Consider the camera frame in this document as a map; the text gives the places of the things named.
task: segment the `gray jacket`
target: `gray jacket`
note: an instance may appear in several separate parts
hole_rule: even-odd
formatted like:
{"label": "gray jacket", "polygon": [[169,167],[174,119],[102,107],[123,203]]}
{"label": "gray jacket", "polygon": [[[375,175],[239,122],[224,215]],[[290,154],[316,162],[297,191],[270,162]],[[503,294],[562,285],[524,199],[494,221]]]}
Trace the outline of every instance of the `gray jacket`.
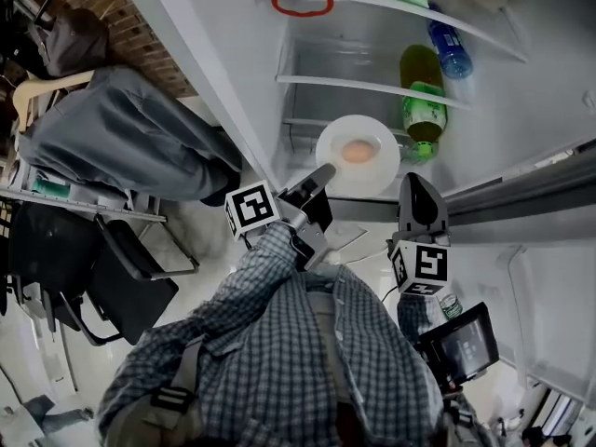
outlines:
{"label": "gray jacket", "polygon": [[241,170],[236,147],[180,102],[125,67],[96,70],[21,135],[32,166],[89,187],[195,200],[227,178],[210,159]]}

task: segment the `bottle label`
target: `bottle label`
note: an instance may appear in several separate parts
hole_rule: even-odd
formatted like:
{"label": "bottle label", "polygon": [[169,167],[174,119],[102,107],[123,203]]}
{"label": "bottle label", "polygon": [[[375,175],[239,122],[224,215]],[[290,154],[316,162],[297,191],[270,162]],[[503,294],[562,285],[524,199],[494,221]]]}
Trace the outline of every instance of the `bottle label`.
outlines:
{"label": "bottle label", "polygon": [[[426,94],[432,94],[435,96],[444,96],[444,92],[438,86],[429,85],[421,81],[415,81],[410,89],[412,91],[420,91]],[[405,130],[417,123],[434,123],[440,127],[441,130],[445,129],[447,125],[447,108],[444,104],[438,102],[432,102],[427,100],[421,100],[419,98],[411,98],[406,96],[403,99],[403,126]]]}

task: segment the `shirt sleeve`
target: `shirt sleeve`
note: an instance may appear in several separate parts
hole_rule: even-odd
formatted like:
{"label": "shirt sleeve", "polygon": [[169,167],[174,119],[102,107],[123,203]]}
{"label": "shirt sleeve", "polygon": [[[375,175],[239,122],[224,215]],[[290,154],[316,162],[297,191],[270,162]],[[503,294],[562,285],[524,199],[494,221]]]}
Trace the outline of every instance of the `shirt sleeve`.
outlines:
{"label": "shirt sleeve", "polygon": [[424,332],[443,324],[445,317],[434,296],[402,294],[398,303],[398,323],[405,338],[412,344]]}
{"label": "shirt sleeve", "polygon": [[298,254],[290,240],[291,229],[273,223],[211,300],[188,318],[142,335],[103,394],[98,410],[102,440],[120,409],[173,379],[190,341],[204,333],[214,338],[246,327],[263,313],[276,289],[297,271]]}

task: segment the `monitor screen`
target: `monitor screen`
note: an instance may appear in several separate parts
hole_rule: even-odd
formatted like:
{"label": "monitor screen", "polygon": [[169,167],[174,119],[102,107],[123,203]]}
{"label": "monitor screen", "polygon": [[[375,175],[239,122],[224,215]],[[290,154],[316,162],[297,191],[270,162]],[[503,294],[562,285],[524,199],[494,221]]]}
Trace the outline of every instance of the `monitor screen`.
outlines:
{"label": "monitor screen", "polygon": [[447,357],[450,372],[456,379],[469,377],[491,362],[477,319],[445,336],[440,345]]}

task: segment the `egg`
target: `egg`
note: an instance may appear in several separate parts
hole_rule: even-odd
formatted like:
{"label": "egg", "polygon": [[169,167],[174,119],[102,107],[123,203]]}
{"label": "egg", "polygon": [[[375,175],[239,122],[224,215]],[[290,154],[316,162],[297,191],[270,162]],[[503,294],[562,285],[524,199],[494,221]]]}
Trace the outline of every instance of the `egg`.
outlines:
{"label": "egg", "polygon": [[374,157],[374,147],[366,141],[355,140],[342,148],[342,157],[351,164],[363,164]]}

